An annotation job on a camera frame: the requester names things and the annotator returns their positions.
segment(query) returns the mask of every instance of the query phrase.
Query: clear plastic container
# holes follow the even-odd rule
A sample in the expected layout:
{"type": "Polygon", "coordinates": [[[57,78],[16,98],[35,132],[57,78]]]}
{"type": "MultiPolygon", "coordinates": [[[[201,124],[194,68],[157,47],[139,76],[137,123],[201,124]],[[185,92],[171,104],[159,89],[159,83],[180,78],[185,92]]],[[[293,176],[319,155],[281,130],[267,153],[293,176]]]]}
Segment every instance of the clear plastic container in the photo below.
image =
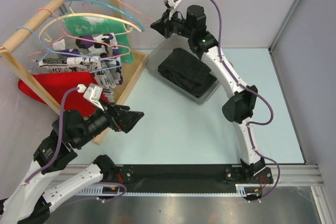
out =
{"type": "Polygon", "coordinates": [[[198,104],[202,104],[209,100],[209,98],[213,95],[213,93],[217,90],[220,83],[216,80],[211,87],[199,98],[193,96],[187,91],[183,90],[176,84],[170,82],[166,78],[160,75],[158,72],[159,65],[172,53],[174,48],[183,48],[184,50],[190,52],[192,55],[197,57],[195,54],[191,52],[189,49],[188,41],[186,38],[178,35],[172,35],[169,39],[166,39],[163,43],[161,43],[157,48],[155,48],[142,62],[143,66],[148,69],[148,72],[161,80],[162,82],[168,84],[175,88],[178,92],[183,93],[185,96],[189,97],[191,100],[198,104]]]}

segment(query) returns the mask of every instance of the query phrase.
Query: wooden frame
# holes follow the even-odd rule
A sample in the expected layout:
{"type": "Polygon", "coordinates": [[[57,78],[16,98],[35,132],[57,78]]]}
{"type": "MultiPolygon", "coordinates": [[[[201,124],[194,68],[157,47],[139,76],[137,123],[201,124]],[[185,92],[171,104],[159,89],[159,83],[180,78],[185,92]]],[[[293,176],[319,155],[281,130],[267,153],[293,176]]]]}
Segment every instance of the wooden frame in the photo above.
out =
{"type": "MultiPolygon", "coordinates": [[[[45,8],[56,11],[62,4],[64,4],[65,1],[66,0],[51,0],[45,6],[45,8]]],[[[110,3],[119,9],[122,8],[118,1],[110,0],[110,3]]],[[[40,10],[23,26],[31,29],[32,31],[35,31],[50,16],[51,13],[49,11],[40,10]]],[[[120,13],[117,13],[115,16],[121,18],[120,13]]],[[[22,79],[49,107],[59,114],[59,103],[42,87],[42,85],[12,54],[30,35],[31,33],[28,30],[17,30],[2,45],[0,45],[0,58],[2,59],[3,63],[15,73],[15,75],[22,79]]],[[[146,55],[137,51],[132,51],[132,53],[134,56],[134,64],[124,63],[122,65],[124,82],[123,85],[120,85],[115,89],[115,102],[119,104],[123,104],[125,102],[143,70],[142,60],[146,55]]],[[[108,131],[103,132],[93,141],[97,144],[100,144],[103,138],[106,136],[107,132],[108,131]]]]}

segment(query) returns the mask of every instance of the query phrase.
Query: metal floor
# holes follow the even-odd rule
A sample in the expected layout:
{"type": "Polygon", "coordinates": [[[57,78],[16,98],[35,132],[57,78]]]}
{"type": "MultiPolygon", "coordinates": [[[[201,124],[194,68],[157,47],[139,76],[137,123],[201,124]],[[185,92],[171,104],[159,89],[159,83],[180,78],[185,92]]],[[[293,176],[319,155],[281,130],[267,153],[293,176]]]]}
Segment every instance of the metal floor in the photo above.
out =
{"type": "MultiPolygon", "coordinates": [[[[83,197],[74,197],[69,202],[78,199],[83,197]]],[[[261,204],[233,197],[125,196],[104,204],[85,200],[58,208],[46,223],[319,224],[321,221],[310,187],[279,187],[261,204]]]]}

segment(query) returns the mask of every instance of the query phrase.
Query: white table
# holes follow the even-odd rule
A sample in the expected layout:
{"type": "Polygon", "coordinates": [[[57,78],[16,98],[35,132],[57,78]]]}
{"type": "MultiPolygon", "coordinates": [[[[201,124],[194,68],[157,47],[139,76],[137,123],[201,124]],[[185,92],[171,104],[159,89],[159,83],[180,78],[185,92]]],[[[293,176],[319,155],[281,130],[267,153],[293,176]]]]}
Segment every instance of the white table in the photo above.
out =
{"type": "MultiPolygon", "coordinates": [[[[274,121],[254,126],[259,150],[279,163],[303,158],[267,49],[224,49],[238,74],[272,105],[274,121]]],[[[88,164],[108,154],[116,164],[240,163],[234,128],[222,114],[227,101],[222,87],[198,105],[144,70],[126,105],[145,116],[128,134],[110,132],[98,146],[88,143],[72,164],[88,164]]],[[[259,99],[255,121],[267,121],[269,110],[259,99]]]]}

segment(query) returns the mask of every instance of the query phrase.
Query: blue hanger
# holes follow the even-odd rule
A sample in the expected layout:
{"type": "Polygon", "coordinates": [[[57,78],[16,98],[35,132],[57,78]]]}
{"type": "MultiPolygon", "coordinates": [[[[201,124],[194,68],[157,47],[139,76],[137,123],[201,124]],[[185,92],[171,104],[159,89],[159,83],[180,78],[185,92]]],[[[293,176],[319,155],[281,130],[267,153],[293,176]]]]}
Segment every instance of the blue hanger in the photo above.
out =
{"type": "Polygon", "coordinates": [[[41,43],[41,45],[46,49],[47,53],[42,57],[40,58],[34,65],[32,65],[32,67],[29,69],[28,72],[31,72],[33,70],[33,68],[38,65],[40,63],[40,61],[42,61],[50,52],[52,53],[55,53],[55,54],[62,54],[62,55],[71,55],[71,56],[75,56],[75,57],[84,57],[84,58],[92,58],[96,61],[103,61],[103,60],[114,60],[114,61],[117,61],[119,63],[119,66],[115,66],[115,67],[110,67],[110,68],[103,68],[103,69],[99,69],[99,70],[95,70],[95,71],[91,71],[90,73],[95,73],[95,72],[100,72],[100,71],[105,71],[105,70],[109,70],[109,69],[113,69],[113,68],[120,68],[121,67],[121,61],[118,60],[118,59],[104,59],[104,58],[101,58],[101,59],[96,59],[95,57],[92,57],[92,56],[84,56],[84,55],[75,55],[75,54],[72,54],[70,52],[57,52],[57,51],[54,51],[54,50],[51,50],[50,48],[48,48],[46,46],[46,44],[44,44],[44,42],[42,40],[40,40],[38,38],[38,35],[32,31],[31,29],[27,28],[27,27],[24,27],[24,26],[19,26],[16,28],[16,30],[19,30],[19,29],[26,29],[28,31],[31,32],[32,35],[35,36],[35,38],[41,43]]]}
{"type": "Polygon", "coordinates": [[[139,28],[142,30],[142,31],[145,31],[145,28],[141,25],[141,23],[136,19],[136,18],[133,18],[131,15],[129,15],[128,13],[124,12],[123,10],[121,9],[118,9],[112,5],[109,5],[109,4],[106,4],[102,1],[97,1],[97,0],[66,0],[66,2],[73,2],[73,1],[81,1],[81,2],[91,2],[91,3],[95,3],[97,5],[102,5],[102,6],[106,6],[110,9],[113,9],[113,10],[116,10],[117,12],[120,12],[121,14],[125,15],[127,18],[133,20],[138,26],[139,28]]]}

